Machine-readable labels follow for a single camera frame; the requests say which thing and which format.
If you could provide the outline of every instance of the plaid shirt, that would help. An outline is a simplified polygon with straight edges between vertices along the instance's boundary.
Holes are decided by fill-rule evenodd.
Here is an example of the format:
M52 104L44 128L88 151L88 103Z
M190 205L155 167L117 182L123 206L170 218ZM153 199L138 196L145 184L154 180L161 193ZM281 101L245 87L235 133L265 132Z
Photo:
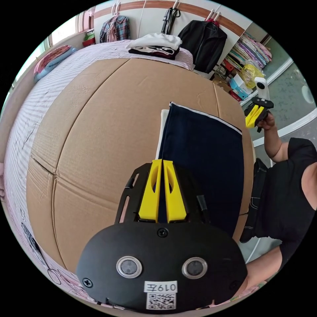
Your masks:
M118 41L131 39L129 18L124 16L115 16L103 24L99 37L100 43L107 42L107 32L111 22L115 23L115 32Z

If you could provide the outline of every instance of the striped bedsheet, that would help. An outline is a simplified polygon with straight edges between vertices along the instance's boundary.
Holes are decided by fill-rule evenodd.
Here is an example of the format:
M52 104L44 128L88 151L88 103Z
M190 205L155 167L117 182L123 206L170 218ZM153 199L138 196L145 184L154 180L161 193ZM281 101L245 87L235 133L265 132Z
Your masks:
M43 250L41 258L32 249L26 238L23 224L33 234L26 204L26 174L34 137L44 115L61 91L85 68L93 62L110 58L144 58L170 63L192 71L192 54L184 49L175 60L130 54L125 48L129 41L102 43L81 49L62 61L47 76L42 78L31 90L24 101L12 127L5 157L4 183L9 215L19 234L19 243L24 244L31 258L48 271L56 285L69 293L93 301L82 289L77 276L63 269Z

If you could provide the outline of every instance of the black t-shirt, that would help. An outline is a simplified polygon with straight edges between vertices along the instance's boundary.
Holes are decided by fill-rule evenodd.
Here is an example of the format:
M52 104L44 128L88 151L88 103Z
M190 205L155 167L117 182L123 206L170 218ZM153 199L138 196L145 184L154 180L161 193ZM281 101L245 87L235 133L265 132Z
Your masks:
M267 171L256 226L257 237L282 240L281 267L296 251L315 215L301 186L304 170L315 162L317 151L313 143L291 138L288 160L276 163Z

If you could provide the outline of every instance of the hook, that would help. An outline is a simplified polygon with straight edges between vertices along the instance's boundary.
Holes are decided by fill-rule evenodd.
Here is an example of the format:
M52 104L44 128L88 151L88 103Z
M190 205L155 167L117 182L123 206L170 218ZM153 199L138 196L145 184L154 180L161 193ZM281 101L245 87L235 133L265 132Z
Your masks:
M180 0L176 0L175 3L174 3L174 5L173 5L173 9L176 8L176 5L177 5L177 9L178 9L178 7L179 7L180 4L181 4L181 1L180 1Z
M210 13L208 14L208 17L206 18L206 21L211 19L211 17L214 15L214 11L215 11L214 9L210 11Z
M111 8L111 14L112 14L112 15L113 15L113 9L114 9L114 7L116 7L116 9L117 9L117 4L116 4L116 3L114 3L113 6L112 6L112 8Z
M121 5L121 2L119 0L117 0L117 2L115 2L111 8L111 14L114 15L114 14L119 14L119 10L120 10L120 5Z
M217 13L216 17L214 18L214 21L217 21L219 15L220 15L220 12Z

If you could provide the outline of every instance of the navy blue towel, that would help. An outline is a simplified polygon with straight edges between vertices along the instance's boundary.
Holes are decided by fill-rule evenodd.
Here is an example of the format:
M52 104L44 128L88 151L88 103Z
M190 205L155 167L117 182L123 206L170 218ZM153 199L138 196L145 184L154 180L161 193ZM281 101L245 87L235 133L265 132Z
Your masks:
M159 158L192 172L205 195L211 224L232 236L243 193L242 132L218 117L171 103Z

